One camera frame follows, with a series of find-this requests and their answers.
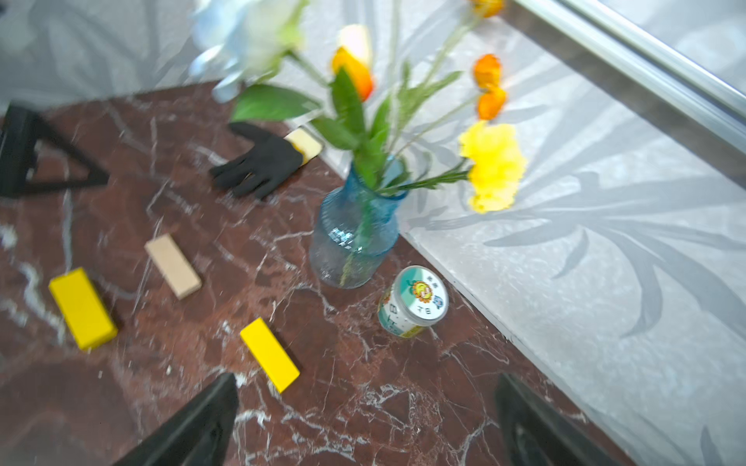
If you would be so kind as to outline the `yellow block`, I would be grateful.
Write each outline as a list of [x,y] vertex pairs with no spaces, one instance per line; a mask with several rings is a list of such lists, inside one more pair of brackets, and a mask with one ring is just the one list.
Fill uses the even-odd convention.
[[299,369],[262,318],[244,327],[240,337],[277,392],[283,393],[298,379]]
[[49,289],[80,350],[96,349],[118,335],[114,320],[83,268],[52,279]]

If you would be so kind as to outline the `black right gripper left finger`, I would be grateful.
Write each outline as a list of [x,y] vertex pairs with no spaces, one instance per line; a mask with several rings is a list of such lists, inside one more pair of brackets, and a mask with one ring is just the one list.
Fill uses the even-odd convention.
[[232,373],[217,377],[118,465],[221,465],[239,408]]

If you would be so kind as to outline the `short natural wooden block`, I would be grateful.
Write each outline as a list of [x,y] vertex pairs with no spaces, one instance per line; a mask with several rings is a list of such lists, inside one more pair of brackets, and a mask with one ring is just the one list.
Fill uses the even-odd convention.
[[184,299],[202,287],[192,264],[169,234],[147,242],[145,249],[178,299]]

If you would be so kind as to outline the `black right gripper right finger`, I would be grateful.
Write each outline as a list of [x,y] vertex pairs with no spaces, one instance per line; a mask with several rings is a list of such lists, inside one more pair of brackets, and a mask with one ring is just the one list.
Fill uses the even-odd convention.
[[518,378],[502,374],[497,418],[513,465],[617,465],[619,462]]

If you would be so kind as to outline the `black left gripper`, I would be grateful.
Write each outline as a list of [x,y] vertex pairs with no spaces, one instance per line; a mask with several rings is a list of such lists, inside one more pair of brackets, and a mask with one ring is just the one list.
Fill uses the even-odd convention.
[[[82,179],[34,182],[38,169],[39,143],[56,147],[67,157],[87,169]],[[107,186],[108,172],[66,140],[35,110],[19,104],[10,104],[1,128],[1,197],[48,194],[64,190],[81,190]]]

